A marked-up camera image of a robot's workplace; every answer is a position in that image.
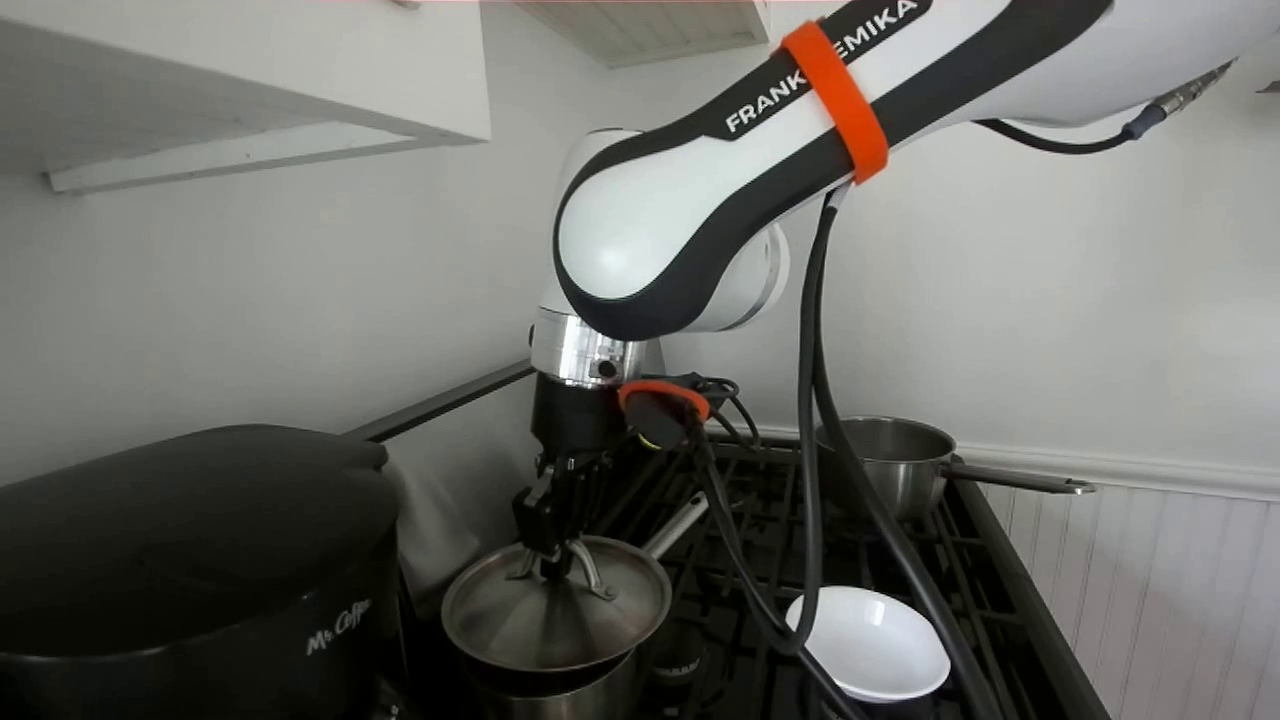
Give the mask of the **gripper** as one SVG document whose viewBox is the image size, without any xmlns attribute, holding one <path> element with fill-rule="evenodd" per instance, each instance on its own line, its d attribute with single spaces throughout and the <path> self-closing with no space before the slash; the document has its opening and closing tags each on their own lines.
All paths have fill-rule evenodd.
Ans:
<svg viewBox="0 0 1280 720">
<path fill-rule="evenodd" d="M 567 577 L 566 544 L 577 541 L 599 514 L 612 473 L 607 454 L 627 434 L 617 386 L 577 387 L 538 373 L 532 396 L 531 433 L 541 447 L 539 478 L 512 500 L 512 512 L 524 547 L 513 580 L 535 575 L 549 582 Z M 563 503 L 556 483 L 563 475 Z"/>
</svg>

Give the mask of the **steel pot lid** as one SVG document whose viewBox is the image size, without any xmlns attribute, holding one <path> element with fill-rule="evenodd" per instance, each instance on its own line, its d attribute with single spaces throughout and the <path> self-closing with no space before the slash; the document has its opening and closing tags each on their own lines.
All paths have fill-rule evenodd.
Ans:
<svg viewBox="0 0 1280 720">
<path fill-rule="evenodd" d="M 479 559 L 449 585 L 443 628 L 468 657 L 517 673 L 568 673 L 636 650 L 666 620 L 673 591 L 649 553 L 585 536 L 561 579 L 541 559 L 508 544 Z"/>
</svg>

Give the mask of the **white bowl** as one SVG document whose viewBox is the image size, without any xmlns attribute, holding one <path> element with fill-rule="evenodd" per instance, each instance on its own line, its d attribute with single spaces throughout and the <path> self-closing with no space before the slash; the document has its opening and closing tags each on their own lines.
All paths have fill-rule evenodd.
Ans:
<svg viewBox="0 0 1280 720">
<path fill-rule="evenodd" d="M 850 698 L 891 705 L 942 687 L 952 664 L 934 625 L 896 598 L 851 585 L 824 585 L 805 643 Z"/>
</svg>

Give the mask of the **black coffee maker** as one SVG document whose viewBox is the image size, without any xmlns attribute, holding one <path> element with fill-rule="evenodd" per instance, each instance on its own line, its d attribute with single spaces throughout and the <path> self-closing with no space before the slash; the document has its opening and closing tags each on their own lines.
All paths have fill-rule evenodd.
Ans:
<svg viewBox="0 0 1280 720">
<path fill-rule="evenodd" d="M 0 486 L 0 720 L 372 720 L 406 671 L 388 460 L 239 425 Z"/>
</svg>

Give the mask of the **black gas stove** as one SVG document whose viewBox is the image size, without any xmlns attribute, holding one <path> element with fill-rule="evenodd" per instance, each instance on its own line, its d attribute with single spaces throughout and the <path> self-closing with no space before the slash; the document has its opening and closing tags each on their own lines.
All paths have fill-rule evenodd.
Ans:
<svg viewBox="0 0 1280 720">
<path fill-rule="evenodd" d="M 745 555 L 771 597 L 799 597 L 800 452 L 794 439 L 710 434 Z M 623 479 L 593 523 L 608 537 L 643 538 L 700 487 L 704 464 L 659 457 L 639 443 L 620 456 Z M 995 692 L 1002 720 L 1111 720 L 977 486 L 950 486 L 927 519 L 906 524 L 925 570 L 957 619 Z M 712 519 L 663 561 L 672 628 L 644 644 L 634 685 L 603 720 L 844 720 L 797 659 L 768 650 Z"/>
</svg>

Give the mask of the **white wall cabinet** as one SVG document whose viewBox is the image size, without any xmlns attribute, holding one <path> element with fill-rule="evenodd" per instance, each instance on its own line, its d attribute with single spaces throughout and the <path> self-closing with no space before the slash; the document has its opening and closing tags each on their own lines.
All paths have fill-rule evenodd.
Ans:
<svg viewBox="0 0 1280 720">
<path fill-rule="evenodd" d="M 0 0 L 0 174 L 55 193 L 490 137 L 476 3 Z"/>
</svg>

